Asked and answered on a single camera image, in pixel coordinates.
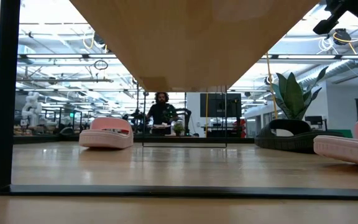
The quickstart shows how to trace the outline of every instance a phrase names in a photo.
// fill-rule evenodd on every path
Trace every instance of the green leaf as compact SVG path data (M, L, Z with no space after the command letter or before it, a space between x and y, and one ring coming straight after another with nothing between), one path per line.
M320 92L321 89L322 89L322 88L316 90L316 91L313 93L313 95L312 95L312 97L311 97L310 103L317 98L318 93Z
M299 84L299 86L300 86L300 88L301 88L301 90L302 90L302 92L303 92L303 84L302 84L302 82L300 82L300 83L298 83Z
M275 93L275 96L282 100L283 98L281 97L280 87L278 87L278 85L274 84L274 83L272 84L272 87L273 87L273 91Z
M303 108L303 110L302 110L300 113L298 113L298 114L295 116L295 119L303 119L303 117L305 116L305 113L306 113L306 111L308 110L308 108L309 108L311 102L317 98L318 93L320 92L321 89L322 89L322 88L316 90L316 91L313 93L313 95L309 97L309 99L305 102L305 107Z
M306 108L303 108L303 110L300 113L298 113L294 119L302 120L303 117L305 116L306 111L308 110L308 107L309 106L307 106Z
M303 92L296 82L295 75L290 74L287 80L287 86L285 89L284 103L285 106L292 112L292 114L300 113L305 107L303 102Z
M322 71L320 71L320 74L318 74L317 79L313 85L313 87L326 75L327 67L323 68Z
M287 106L285 106L285 103L282 99L276 98L276 104L281 110L283 110L285 116L287 116L288 119L293 119L292 112L287 108Z
M306 93L303 94L303 101L304 102L308 101L309 98L311 98L311 90L307 91Z
M324 69L322 69L322 71L320 71L320 73L318 74L318 76L317 76L317 78L316 78L316 81L315 81L312 85L310 85L310 86L308 87L307 91L309 91L309 90L311 91L311 89L313 89L313 88L317 85L317 83L318 83L322 78L324 78L324 76L326 75L327 68L328 68L328 67L325 67Z
M287 79L280 73L277 73L278 86L280 87L280 95L284 99L285 89L287 88Z

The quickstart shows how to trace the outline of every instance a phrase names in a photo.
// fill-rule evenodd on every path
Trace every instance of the red object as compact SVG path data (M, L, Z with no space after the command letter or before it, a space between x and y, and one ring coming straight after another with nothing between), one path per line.
M241 138L246 138L246 121L245 119L240 120L240 126L241 126Z

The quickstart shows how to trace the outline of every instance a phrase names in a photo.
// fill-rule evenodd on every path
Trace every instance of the black table frame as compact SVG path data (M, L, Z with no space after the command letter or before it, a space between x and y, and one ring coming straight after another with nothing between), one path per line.
M289 198L358 200L357 189L280 187L180 187L105 185L14 185L12 145L21 0L1 0L0 10L0 195L135 196L196 198Z

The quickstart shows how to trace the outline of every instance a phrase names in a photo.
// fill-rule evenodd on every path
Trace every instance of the man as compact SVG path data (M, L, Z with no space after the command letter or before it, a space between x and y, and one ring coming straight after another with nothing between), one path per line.
M150 108L146 118L153 117L153 125L166 123L171 125L172 121L178 120L175 107L167 103L169 101L168 93L156 93L155 104ZM171 128L153 129L153 134L171 134Z

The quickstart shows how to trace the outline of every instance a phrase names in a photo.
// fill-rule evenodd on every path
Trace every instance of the table surface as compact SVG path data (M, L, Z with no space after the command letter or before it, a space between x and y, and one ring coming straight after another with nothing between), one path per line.
M15 145L15 184L358 189L358 165L230 144L227 149L87 150L77 142ZM0 197L0 223L358 223L358 202L112 197Z

